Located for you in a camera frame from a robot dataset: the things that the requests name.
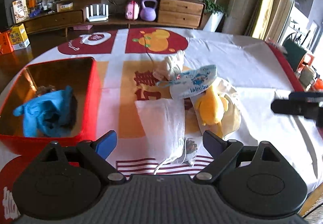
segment snack box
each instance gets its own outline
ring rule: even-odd
[[[0,55],[11,53],[14,49],[12,48],[9,35],[7,32],[0,34]]]
[[[16,23],[20,23],[29,17],[26,0],[17,0],[12,2]]]
[[[24,24],[13,26],[7,32],[12,45],[26,42],[28,39]]]
[[[23,116],[13,110],[32,99],[37,86],[53,85],[57,90],[73,88],[77,100],[76,123],[67,137],[24,137]],[[0,141],[13,153],[36,156],[51,141],[74,146],[83,140],[96,140],[96,118],[101,82],[92,57],[63,59],[26,66],[14,82],[0,109]]]
[[[22,49],[22,48],[27,48],[27,46],[29,46],[29,45],[30,45],[30,42],[29,42],[29,39],[27,39],[25,42],[15,44],[12,47],[14,50],[18,50],[18,49]]]

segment metal screw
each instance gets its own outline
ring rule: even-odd
[[[123,175],[118,172],[111,173],[108,175],[108,180],[111,180],[111,181],[120,181],[122,179],[123,179]]]
[[[199,180],[210,180],[212,179],[212,175],[208,172],[200,172],[196,175]]]

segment drawer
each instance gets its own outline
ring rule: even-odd
[[[200,24],[201,16],[190,15],[177,12],[168,12],[159,10],[158,23],[174,24],[180,26],[187,26],[197,28]]]
[[[39,18],[31,19],[24,23],[27,33],[37,32],[38,30],[59,28],[61,26],[74,25],[83,23],[82,11],[70,11],[46,15]]]
[[[180,0],[160,0],[159,9],[163,11],[202,15],[203,4]]]

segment white tablecloth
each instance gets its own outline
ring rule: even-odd
[[[186,67],[195,69],[216,64],[218,76],[237,88],[242,104],[242,123],[230,138],[245,145],[258,145],[262,140],[270,141],[301,175],[309,192],[323,182],[323,140],[314,123],[302,117],[275,115],[270,110],[275,96],[287,97],[293,88],[276,57],[263,41],[199,30],[164,29],[178,33],[188,40],[185,50]],[[127,35],[128,29],[117,32],[111,54],[90,55],[96,61],[109,61],[99,107],[97,137],[111,129],[118,134],[123,63],[150,60],[146,53],[125,53]],[[150,55],[155,61],[161,61],[165,57],[165,54]],[[55,47],[31,63],[83,56],[89,55],[65,55]],[[0,104],[15,79],[16,77],[0,95]],[[122,164],[125,160],[131,164],[131,161],[140,161],[149,158],[149,155],[145,137],[120,138],[108,161],[113,166],[116,166],[117,161]],[[199,149],[200,158],[209,156],[203,147]],[[16,155],[0,145],[0,170],[14,157]],[[205,162],[201,161],[192,173],[203,168],[203,163]]]

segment pink bag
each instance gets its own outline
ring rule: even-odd
[[[139,5],[135,1],[131,1],[126,7],[126,19],[136,20],[139,15]]]

